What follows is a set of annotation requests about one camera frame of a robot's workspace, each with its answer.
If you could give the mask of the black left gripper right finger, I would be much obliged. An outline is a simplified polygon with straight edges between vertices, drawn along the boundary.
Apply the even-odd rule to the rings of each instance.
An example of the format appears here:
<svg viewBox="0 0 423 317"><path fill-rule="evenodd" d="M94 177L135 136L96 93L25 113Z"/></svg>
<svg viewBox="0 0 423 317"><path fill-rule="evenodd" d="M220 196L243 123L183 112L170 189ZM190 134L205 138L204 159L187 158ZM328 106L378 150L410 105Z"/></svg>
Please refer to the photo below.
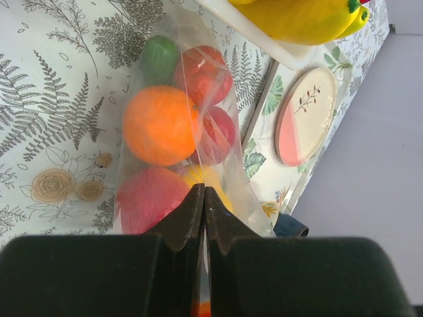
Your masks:
<svg viewBox="0 0 423 317"><path fill-rule="evenodd" d="M213 316L415 316L367 238L264 238L204 192Z"/></svg>

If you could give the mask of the red yellow toy mango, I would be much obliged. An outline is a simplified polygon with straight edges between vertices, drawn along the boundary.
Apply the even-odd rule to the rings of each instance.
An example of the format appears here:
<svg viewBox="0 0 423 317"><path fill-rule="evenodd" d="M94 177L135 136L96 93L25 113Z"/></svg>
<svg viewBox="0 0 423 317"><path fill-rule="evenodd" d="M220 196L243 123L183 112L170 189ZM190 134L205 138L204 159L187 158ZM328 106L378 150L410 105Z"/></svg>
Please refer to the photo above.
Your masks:
<svg viewBox="0 0 423 317"><path fill-rule="evenodd" d="M163 167L149 167L134 174L116 194L122 232L145 233L177 208L189 191L178 174Z"/></svg>

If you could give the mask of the green toy cucumber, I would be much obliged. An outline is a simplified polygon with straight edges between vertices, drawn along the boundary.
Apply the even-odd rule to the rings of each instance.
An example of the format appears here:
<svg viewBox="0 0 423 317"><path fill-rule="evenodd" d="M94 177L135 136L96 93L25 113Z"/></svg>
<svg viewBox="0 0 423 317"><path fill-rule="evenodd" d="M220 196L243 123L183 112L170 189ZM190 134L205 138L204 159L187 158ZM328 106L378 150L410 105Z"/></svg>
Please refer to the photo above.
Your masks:
<svg viewBox="0 0 423 317"><path fill-rule="evenodd" d="M145 86L170 85L178 63L180 48L170 38L152 36L141 53L141 70Z"/></svg>

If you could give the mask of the red toy pomegranate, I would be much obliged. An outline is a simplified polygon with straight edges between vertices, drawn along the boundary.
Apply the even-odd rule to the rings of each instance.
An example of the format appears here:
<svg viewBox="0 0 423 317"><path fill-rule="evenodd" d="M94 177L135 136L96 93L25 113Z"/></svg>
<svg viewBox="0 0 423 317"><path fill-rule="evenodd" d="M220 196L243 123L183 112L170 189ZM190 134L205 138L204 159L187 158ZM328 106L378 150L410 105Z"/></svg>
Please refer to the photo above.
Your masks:
<svg viewBox="0 0 423 317"><path fill-rule="evenodd" d="M192 162L217 165L223 162L235 143L235 125L228 113L218 106L210 106L203 117L203 133L200 140L200 155L194 151Z"/></svg>

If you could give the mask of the yellow toy peach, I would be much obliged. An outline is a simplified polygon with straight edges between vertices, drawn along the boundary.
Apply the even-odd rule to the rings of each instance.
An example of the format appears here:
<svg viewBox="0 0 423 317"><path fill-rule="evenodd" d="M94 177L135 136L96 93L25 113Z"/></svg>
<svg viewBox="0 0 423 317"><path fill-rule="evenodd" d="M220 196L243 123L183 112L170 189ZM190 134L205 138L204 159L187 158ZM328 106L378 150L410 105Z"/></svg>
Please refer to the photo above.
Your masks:
<svg viewBox="0 0 423 317"><path fill-rule="evenodd" d="M213 187L226 209L232 213L234 212L231 200L223 191L220 175L213 167L200 166L199 164L188 165L182 178L189 187L195 184L204 184L205 186Z"/></svg>

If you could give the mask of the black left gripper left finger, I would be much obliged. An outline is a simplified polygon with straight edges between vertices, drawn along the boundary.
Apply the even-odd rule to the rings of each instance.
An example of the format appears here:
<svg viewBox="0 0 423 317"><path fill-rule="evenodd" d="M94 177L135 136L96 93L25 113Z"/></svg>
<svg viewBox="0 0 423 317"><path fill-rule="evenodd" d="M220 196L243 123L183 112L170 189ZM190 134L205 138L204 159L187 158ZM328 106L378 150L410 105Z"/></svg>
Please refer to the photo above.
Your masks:
<svg viewBox="0 0 423 317"><path fill-rule="evenodd" d="M197 316L204 186L136 235L22 236L1 251L2 316Z"/></svg>

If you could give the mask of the red toy apple back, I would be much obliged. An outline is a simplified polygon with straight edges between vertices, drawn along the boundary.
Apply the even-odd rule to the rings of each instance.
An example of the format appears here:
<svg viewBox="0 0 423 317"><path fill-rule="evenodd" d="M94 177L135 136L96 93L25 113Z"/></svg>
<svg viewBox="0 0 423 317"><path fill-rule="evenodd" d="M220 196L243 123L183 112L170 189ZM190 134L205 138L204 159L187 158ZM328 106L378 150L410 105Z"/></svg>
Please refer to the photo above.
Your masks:
<svg viewBox="0 0 423 317"><path fill-rule="evenodd" d="M233 86L221 52L211 46L196 46L182 53L174 71L174 84L188 93L195 105L222 102Z"/></svg>

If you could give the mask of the orange toy orange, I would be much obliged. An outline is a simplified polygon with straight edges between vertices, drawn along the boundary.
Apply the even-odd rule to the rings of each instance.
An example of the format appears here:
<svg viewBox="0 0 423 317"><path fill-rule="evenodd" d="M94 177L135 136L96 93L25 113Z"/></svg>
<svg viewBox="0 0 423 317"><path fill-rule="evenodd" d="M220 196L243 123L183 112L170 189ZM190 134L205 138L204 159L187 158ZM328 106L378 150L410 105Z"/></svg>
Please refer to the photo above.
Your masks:
<svg viewBox="0 0 423 317"><path fill-rule="evenodd" d="M138 159L174 165L196 149L202 136L200 114L182 90L165 85L143 88L125 109L122 135Z"/></svg>

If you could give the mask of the clear zip top bag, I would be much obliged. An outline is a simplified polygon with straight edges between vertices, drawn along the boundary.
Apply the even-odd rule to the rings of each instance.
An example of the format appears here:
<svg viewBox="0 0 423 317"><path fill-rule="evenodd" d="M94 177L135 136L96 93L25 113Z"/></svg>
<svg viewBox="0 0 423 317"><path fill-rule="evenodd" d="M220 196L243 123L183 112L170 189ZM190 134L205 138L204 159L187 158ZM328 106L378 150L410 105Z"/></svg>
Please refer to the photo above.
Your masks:
<svg viewBox="0 0 423 317"><path fill-rule="evenodd" d="M122 116L112 257L126 316L267 316L273 238L243 169L233 78L202 19L178 5L140 56Z"/></svg>

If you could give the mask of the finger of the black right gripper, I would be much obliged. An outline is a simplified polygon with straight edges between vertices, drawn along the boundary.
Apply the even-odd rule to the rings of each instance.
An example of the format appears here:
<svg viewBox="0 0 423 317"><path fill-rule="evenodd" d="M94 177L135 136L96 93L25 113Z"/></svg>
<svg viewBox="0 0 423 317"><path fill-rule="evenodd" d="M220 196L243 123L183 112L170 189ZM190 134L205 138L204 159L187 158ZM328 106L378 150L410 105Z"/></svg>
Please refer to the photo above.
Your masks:
<svg viewBox="0 0 423 317"><path fill-rule="evenodd" d="M274 226L274 233L278 238L306 237L309 228L291 215L280 213Z"/></svg>

